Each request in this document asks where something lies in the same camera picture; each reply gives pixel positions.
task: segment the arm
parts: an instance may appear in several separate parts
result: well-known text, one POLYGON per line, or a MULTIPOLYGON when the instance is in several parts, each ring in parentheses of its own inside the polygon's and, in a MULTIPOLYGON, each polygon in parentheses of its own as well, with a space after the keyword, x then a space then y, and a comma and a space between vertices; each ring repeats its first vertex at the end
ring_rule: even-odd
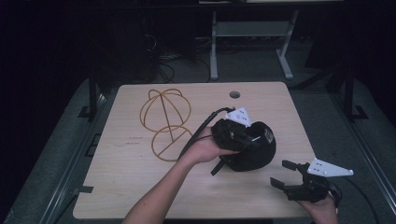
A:
MULTIPOLYGON (((210 134, 210 128, 206 128, 201 136, 210 134)), ((235 152, 219 148, 212 137, 197 141, 175 163, 163 179, 134 205, 122 223, 163 223, 173 200, 192 167, 200 162, 212 161, 219 155, 233 153, 235 152)))
POLYGON ((297 203, 308 212, 316 224, 338 224, 334 199, 330 194, 317 203, 307 201, 297 203))

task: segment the black device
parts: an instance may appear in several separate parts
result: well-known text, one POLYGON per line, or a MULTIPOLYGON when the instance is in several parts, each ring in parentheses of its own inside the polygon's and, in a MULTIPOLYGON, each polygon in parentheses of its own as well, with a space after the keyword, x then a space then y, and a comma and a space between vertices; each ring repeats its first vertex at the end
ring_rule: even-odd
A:
MULTIPOLYGON (((207 124, 221 111, 232 112, 234 109, 222 108, 213 112, 198 128, 181 151, 179 158, 196 141, 207 124)), ((276 153, 276 140, 270 127, 261 121, 250 127, 229 119, 220 119, 211 128, 213 139, 223 149, 239 151, 237 154, 220 156, 220 162, 211 172, 215 175, 224 164, 233 171, 245 172, 260 169, 271 162, 276 153)))
POLYGON ((306 164, 296 164, 291 161, 282 161, 282 166, 290 170, 298 170, 303 176, 303 184, 297 186, 285 186, 285 183, 271 177, 271 185, 283 190, 289 201, 309 201, 316 203, 326 198, 330 192, 335 200, 335 207, 338 207, 342 200, 341 190, 326 177, 311 175, 307 172, 309 162, 306 164))

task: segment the person's left hand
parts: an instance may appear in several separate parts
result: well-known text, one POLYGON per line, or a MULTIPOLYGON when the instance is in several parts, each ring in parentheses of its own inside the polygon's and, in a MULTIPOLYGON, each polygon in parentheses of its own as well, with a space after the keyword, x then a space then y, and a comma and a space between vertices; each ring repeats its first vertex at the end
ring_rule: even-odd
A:
POLYGON ((198 136, 203 137, 197 140, 192 146, 187 150, 183 157, 192 160, 194 163, 213 161, 216 157, 221 155, 231 155, 238 153, 237 151, 231 151, 220 148, 213 137, 211 136, 212 131, 209 127, 206 127, 201 134, 198 136))

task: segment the hand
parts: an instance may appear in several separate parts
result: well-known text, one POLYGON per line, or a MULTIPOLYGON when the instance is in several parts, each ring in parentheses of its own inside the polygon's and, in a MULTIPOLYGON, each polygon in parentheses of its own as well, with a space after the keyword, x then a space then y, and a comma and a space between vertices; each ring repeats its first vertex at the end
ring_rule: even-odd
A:
POLYGON ((317 203, 311 203, 308 201, 298 201, 297 203, 309 213, 317 224, 338 223, 334 198, 330 193, 325 199, 317 203))
POLYGON ((213 161, 216 157, 221 155, 231 155, 238 153, 236 151, 220 148, 216 144, 211 134, 211 129, 209 127, 206 127, 198 136, 198 139, 200 137, 203 138, 197 140, 194 144, 192 144, 192 146, 187 150, 186 154, 183 155, 183 157, 191 160, 191 162, 194 162, 196 164, 200 162, 213 161))

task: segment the white tag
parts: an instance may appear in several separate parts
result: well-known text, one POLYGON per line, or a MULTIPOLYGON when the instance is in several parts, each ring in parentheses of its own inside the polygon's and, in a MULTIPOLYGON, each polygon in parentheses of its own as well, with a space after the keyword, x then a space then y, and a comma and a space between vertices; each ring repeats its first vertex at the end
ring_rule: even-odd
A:
POLYGON ((248 117, 248 112, 244 107, 236 109, 235 111, 226 114, 225 118, 248 127, 251 126, 251 121, 250 118, 248 117))
POLYGON ((311 161, 307 172, 311 175, 320 175, 324 177, 353 175, 353 170, 347 170, 326 161, 318 160, 317 158, 311 161))

